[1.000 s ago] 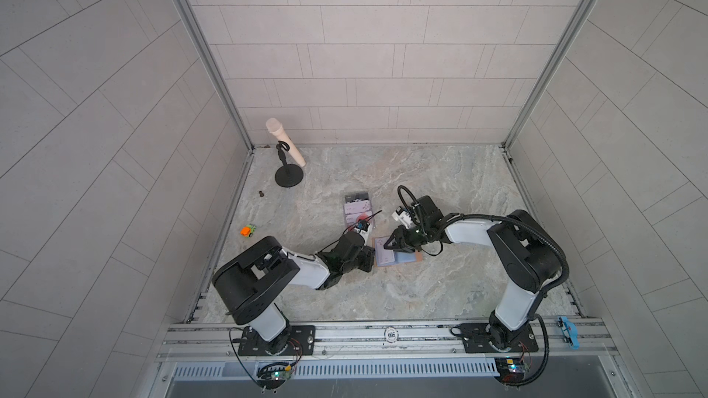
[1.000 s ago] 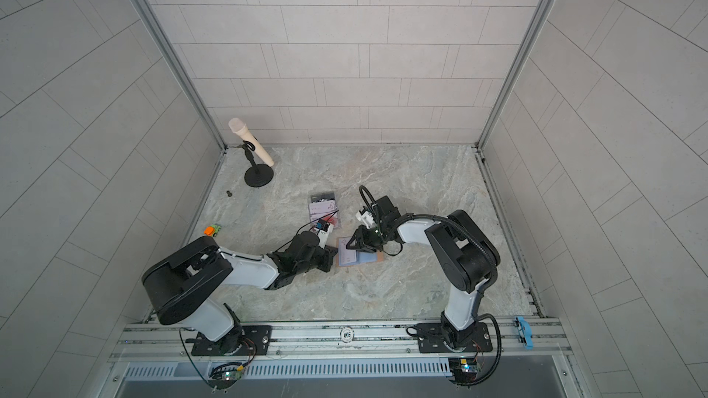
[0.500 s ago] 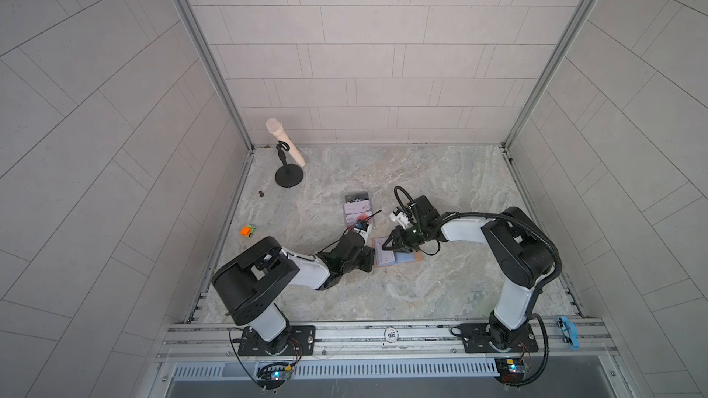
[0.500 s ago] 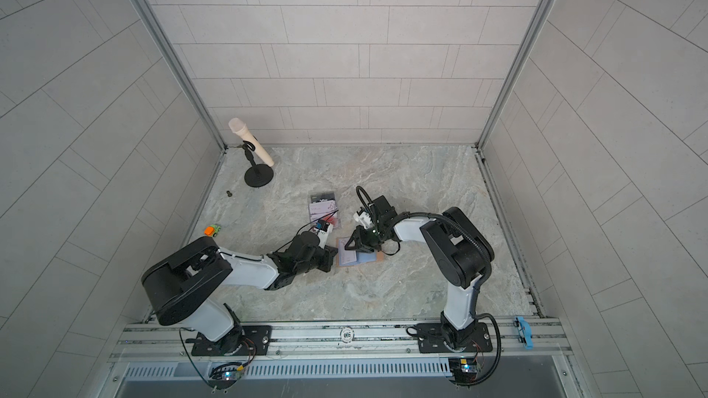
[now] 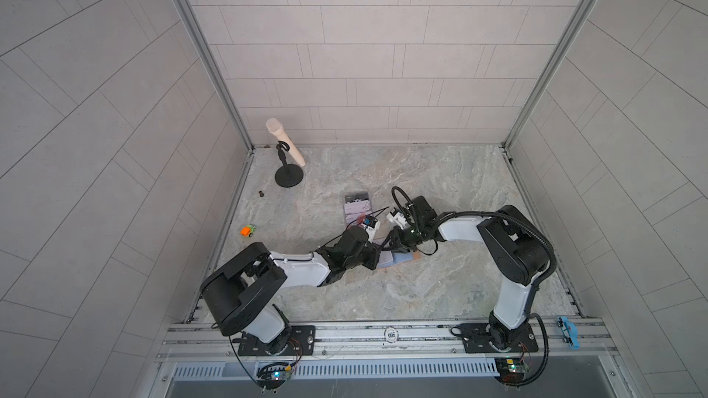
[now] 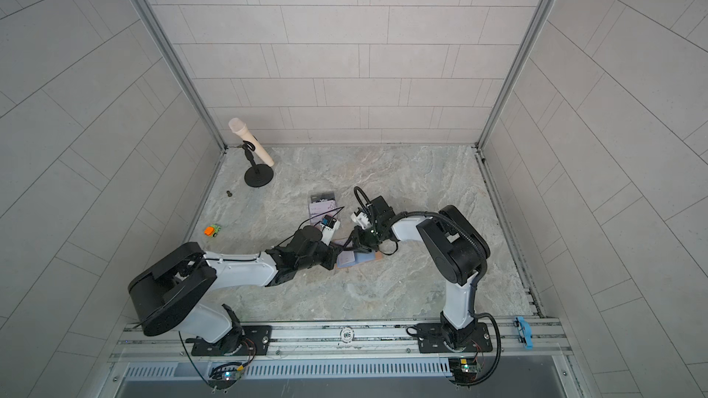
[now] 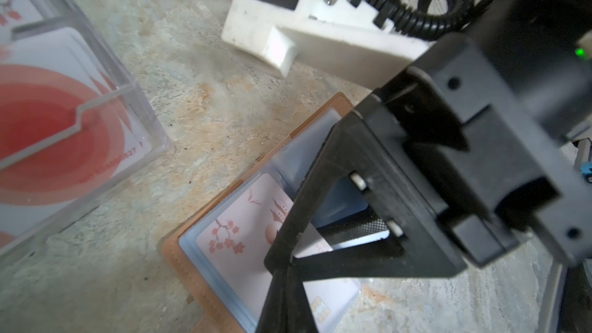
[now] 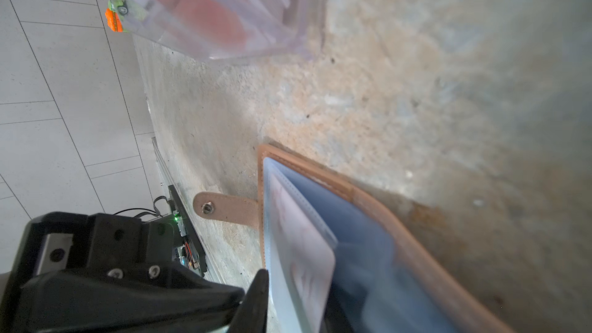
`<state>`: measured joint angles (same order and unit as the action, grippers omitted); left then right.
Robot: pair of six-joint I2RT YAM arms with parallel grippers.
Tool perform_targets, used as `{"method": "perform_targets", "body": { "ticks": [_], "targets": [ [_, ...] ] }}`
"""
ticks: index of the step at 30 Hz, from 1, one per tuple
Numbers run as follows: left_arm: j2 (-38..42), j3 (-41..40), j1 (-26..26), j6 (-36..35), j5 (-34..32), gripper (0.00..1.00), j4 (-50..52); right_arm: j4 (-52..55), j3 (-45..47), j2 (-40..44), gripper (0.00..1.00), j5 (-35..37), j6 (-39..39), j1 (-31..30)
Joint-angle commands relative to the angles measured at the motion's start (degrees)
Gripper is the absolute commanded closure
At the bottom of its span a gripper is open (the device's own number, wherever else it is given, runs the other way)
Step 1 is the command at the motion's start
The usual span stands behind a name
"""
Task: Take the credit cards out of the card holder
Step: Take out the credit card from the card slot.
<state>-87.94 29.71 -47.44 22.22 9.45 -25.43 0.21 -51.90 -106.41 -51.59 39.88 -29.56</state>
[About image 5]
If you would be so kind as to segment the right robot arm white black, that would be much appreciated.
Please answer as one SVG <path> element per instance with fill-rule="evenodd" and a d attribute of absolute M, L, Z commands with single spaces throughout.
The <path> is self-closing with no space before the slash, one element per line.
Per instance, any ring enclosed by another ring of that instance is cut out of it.
<path fill-rule="evenodd" d="M 463 211 L 438 214 L 423 196 L 398 204 L 386 215 L 393 224 L 382 243 L 391 252 L 415 251 L 426 241 L 474 241 L 486 245 L 503 277 L 488 324 L 461 329 L 460 335 L 481 351 L 537 350 L 527 344 L 529 319 L 540 284 L 557 268 L 549 240 L 515 207 L 498 211 Z"/>

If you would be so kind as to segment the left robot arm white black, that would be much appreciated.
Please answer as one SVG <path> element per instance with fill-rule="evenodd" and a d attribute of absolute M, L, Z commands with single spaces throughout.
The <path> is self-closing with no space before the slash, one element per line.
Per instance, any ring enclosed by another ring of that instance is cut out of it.
<path fill-rule="evenodd" d="M 332 246 L 309 254 L 271 252 L 253 242 L 208 276 L 200 294 L 222 335 L 253 336 L 269 355 L 289 345 L 292 327 L 284 313 L 272 304 L 282 289 L 326 287 L 353 268 L 376 269 L 381 250 L 372 242 L 376 228 L 347 228 Z"/>

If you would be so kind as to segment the pink leather card wallet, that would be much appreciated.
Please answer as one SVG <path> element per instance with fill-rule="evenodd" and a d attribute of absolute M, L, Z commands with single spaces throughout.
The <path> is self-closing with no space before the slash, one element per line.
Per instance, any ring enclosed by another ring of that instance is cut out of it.
<path fill-rule="evenodd" d="M 420 258 L 421 254 L 419 252 L 381 251 L 379 254 L 379 261 L 376 268 L 384 269 L 394 265 L 401 265 L 402 263 L 420 260 Z"/>

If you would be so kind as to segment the clear acrylic card holder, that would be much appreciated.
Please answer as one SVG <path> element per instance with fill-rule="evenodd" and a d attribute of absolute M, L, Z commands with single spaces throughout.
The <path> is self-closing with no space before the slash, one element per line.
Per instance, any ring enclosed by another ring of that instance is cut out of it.
<path fill-rule="evenodd" d="M 366 216 L 372 214 L 372 201 L 367 192 L 346 195 L 343 207 L 346 228 L 361 224 Z"/>

